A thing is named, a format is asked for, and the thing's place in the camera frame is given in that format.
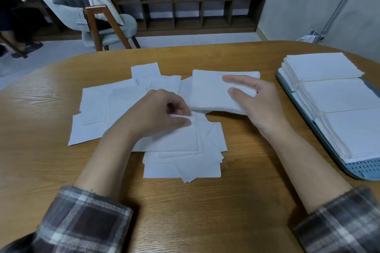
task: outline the chair cushion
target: chair cushion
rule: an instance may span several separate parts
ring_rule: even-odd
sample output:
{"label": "chair cushion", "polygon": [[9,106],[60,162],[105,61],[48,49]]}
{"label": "chair cushion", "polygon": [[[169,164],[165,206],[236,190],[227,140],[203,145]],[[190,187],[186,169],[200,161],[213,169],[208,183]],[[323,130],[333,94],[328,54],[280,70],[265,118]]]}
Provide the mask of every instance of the chair cushion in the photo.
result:
{"label": "chair cushion", "polygon": [[[131,38],[137,32],[137,22],[135,18],[128,14],[120,14],[124,26],[120,26],[126,38]],[[99,31],[100,42],[102,46],[111,45],[120,42],[113,28]],[[84,46],[95,48],[91,32],[82,31],[82,41]]]}

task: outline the shirt cuff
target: shirt cuff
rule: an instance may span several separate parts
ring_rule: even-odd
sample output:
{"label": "shirt cuff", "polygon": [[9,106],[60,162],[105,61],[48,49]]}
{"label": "shirt cuff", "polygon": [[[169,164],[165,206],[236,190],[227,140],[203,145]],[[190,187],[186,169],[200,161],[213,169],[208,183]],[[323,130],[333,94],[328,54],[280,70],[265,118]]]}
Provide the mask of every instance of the shirt cuff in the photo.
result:
{"label": "shirt cuff", "polygon": [[368,187],[339,196],[294,229],[306,252],[377,252],[380,209]]}
{"label": "shirt cuff", "polygon": [[48,246],[51,252],[119,252],[132,213],[132,209],[107,197],[64,186],[36,231],[34,248]]}

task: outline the perforated tray edge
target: perforated tray edge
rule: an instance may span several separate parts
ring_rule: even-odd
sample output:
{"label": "perforated tray edge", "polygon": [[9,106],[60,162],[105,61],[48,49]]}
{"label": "perforated tray edge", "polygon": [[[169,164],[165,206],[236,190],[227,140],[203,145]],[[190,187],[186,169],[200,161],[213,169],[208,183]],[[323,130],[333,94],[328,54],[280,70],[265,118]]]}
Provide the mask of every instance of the perforated tray edge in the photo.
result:
{"label": "perforated tray edge", "polygon": [[[359,172],[361,172],[363,174],[363,176],[359,176],[357,175],[355,172],[351,171],[349,167],[347,166],[359,166],[359,168],[361,168],[361,165],[363,163],[367,163],[367,162],[372,162],[372,163],[380,163],[380,159],[377,158],[377,159],[372,159],[372,160],[368,160],[368,161],[361,161],[361,162],[355,162],[355,163],[350,163],[350,164],[347,164],[345,162],[343,162],[338,153],[334,150],[334,148],[331,146],[330,142],[325,138],[325,136],[323,135],[323,133],[319,130],[318,126],[307,116],[307,114],[305,113],[305,111],[302,109],[302,107],[298,104],[298,102],[293,98],[293,95],[292,95],[292,91],[290,90],[290,88],[288,87],[288,85],[284,82],[284,80],[282,79],[282,77],[279,75],[279,73],[277,72],[276,74],[276,77],[278,79],[278,82],[280,83],[280,85],[282,86],[282,88],[284,89],[284,91],[286,92],[286,94],[289,96],[290,100],[292,100],[293,104],[295,105],[295,107],[297,108],[297,110],[300,112],[300,114],[302,115],[302,117],[305,119],[305,121],[307,122],[307,124],[310,126],[311,130],[314,132],[314,134],[318,137],[318,139],[320,140],[320,142],[322,143],[322,145],[325,147],[325,149],[327,150],[327,152],[330,154],[331,158],[334,160],[334,162],[337,164],[337,166],[344,172],[346,173],[347,175],[349,175],[350,177],[354,178],[354,179],[358,179],[358,180],[372,180],[372,181],[375,181],[375,180],[380,180],[380,171],[378,174],[373,174],[375,175],[375,178],[365,178],[363,176],[366,176],[367,174],[363,172],[363,170],[360,170],[359,169]],[[363,79],[364,83],[368,86],[368,88],[372,89],[373,92],[375,92],[375,94],[377,94],[378,96],[380,95],[380,92],[378,92],[373,86],[371,86],[367,81],[365,81]]]}

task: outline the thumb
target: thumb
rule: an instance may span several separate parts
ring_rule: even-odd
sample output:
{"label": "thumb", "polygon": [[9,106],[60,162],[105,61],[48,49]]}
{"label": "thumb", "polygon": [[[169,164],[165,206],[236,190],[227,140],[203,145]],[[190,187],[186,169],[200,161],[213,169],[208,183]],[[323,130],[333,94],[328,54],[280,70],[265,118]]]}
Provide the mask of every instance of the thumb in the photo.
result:
{"label": "thumb", "polygon": [[244,93],[243,91],[235,87],[228,88],[228,94],[243,108],[248,108],[248,103],[251,103],[253,99],[252,96]]}
{"label": "thumb", "polygon": [[185,117],[170,117],[169,118],[169,124],[170,126],[175,127],[182,127],[182,126],[190,126],[191,121],[188,118]]}

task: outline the hand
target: hand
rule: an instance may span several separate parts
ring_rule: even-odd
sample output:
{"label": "hand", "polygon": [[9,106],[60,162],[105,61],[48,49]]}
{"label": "hand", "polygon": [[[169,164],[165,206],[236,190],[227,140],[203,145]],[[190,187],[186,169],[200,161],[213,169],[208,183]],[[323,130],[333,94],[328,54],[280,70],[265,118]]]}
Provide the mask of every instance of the hand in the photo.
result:
{"label": "hand", "polygon": [[277,128],[288,125],[273,83],[247,75],[224,75],[223,80],[256,89],[255,97],[234,87],[229,88],[228,93],[243,107],[251,122],[264,137],[273,133]]}
{"label": "hand", "polygon": [[190,116],[191,112],[181,96],[163,89],[150,90],[108,129],[107,135],[137,142],[159,131],[191,124],[188,118],[169,114]]}

